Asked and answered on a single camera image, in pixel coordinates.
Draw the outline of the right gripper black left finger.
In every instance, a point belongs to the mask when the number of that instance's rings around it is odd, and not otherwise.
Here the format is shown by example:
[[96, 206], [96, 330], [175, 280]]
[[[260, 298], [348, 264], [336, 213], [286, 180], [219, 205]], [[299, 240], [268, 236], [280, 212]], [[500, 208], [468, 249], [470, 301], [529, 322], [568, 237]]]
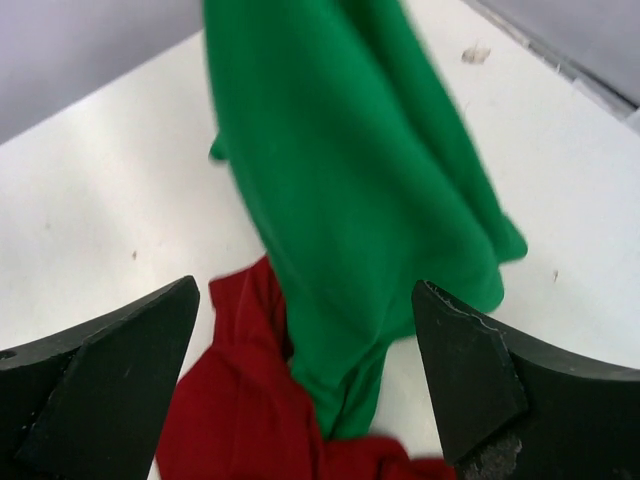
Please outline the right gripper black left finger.
[[147, 478], [199, 303], [185, 276], [3, 350], [2, 478]]

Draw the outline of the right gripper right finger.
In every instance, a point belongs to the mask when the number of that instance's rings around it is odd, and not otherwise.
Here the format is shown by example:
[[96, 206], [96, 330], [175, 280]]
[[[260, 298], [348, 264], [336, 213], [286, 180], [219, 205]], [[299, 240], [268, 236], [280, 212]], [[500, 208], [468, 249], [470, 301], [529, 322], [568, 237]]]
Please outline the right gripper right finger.
[[635, 479], [639, 373], [498, 322], [429, 282], [412, 293], [445, 462], [460, 479]]

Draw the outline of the red t shirt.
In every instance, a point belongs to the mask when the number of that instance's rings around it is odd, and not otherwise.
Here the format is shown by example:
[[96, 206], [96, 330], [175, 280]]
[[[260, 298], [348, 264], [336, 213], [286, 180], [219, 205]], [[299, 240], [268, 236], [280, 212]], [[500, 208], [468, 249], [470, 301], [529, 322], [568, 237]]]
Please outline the red t shirt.
[[266, 258], [209, 284], [212, 345], [178, 382], [156, 451], [163, 479], [453, 479], [395, 439], [326, 440], [291, 377], [293, 348]]

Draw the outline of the green t shirt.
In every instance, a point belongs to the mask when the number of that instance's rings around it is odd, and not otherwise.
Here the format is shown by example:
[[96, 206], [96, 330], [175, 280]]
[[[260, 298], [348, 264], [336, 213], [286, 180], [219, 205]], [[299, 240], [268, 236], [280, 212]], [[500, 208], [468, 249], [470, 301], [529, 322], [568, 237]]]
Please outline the green t shirt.
[[397, 1], [206, 1], [219, 127], [284, 292], [292, 374], [328, 438], [364, 435], [427, 280], [503, 300], [527, 245]]

